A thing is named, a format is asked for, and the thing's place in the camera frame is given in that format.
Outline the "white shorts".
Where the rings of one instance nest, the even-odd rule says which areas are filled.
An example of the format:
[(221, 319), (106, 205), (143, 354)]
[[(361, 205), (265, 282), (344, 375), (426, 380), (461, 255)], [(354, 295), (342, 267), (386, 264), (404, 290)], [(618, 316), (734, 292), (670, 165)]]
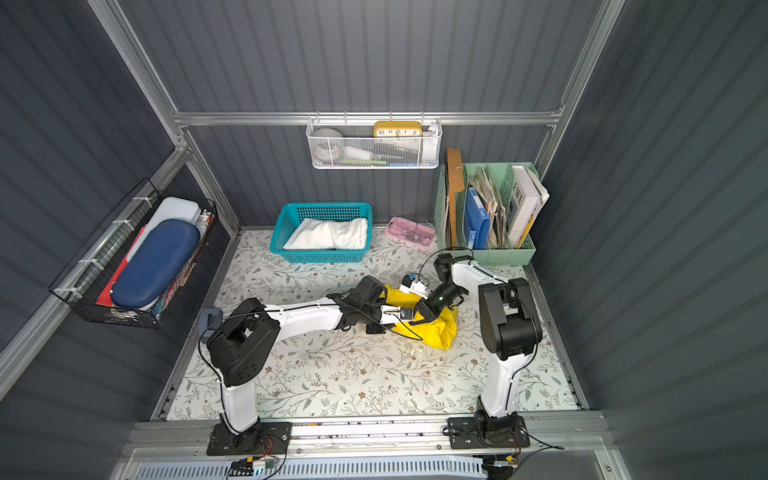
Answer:
[(285, 250), (363, 250), (369, 222), (304, 219), (284, 244)]

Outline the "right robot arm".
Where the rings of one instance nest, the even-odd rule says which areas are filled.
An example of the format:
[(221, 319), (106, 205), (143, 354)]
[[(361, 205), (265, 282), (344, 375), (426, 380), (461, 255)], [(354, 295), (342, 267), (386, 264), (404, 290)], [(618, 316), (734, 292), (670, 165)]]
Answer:
[(434, 268), (440, 284), (416, 303), (416, 314), (423, 321), (434, 321), (464, 300), (476, 303), (480, 337), (489, 354), (473, 423), (448, 422), (453, 447), (529, 446), (524, 419), (517, 413), (516, 391), (520, 374), (535, 358), (543, 338), (529, 283), (501, 277), (471, 256), (454, 256), (446, 250), (435, 255)]

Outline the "yellow garment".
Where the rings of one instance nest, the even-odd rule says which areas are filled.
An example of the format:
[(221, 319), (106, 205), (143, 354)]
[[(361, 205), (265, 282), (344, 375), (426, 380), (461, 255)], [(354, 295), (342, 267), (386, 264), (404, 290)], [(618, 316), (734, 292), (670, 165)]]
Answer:
[[(389, 306), (415, 308), (418, 301), (422, 300), (417, 294), (404, 293), (390, 285), (386, 289), (386, 304)], [(446, 307), (435, 320), (422, 323), (423, 319), (422, 314), (415, 312), (412, 321), (397, 321), (390, 330), (400, 336), (419, 340), (429, 347), (449, 350), (458, 332), (458, 311)]]

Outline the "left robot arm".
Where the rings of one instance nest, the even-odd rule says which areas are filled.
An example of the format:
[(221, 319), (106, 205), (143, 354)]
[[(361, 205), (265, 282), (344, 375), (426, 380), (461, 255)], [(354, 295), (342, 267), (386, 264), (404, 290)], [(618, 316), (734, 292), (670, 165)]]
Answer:
[(382, 319), (386, 287), (365, 276), (351, 290), (319, 300), (268, 306), (256, 298), (244, 300), (206, 340), (210, 365), (220, 382), (221, 421), (240, 435), (259, 422), (255, 379), (275, 344), (308, 333), (346, 330), (359, 323), (377, 325)]

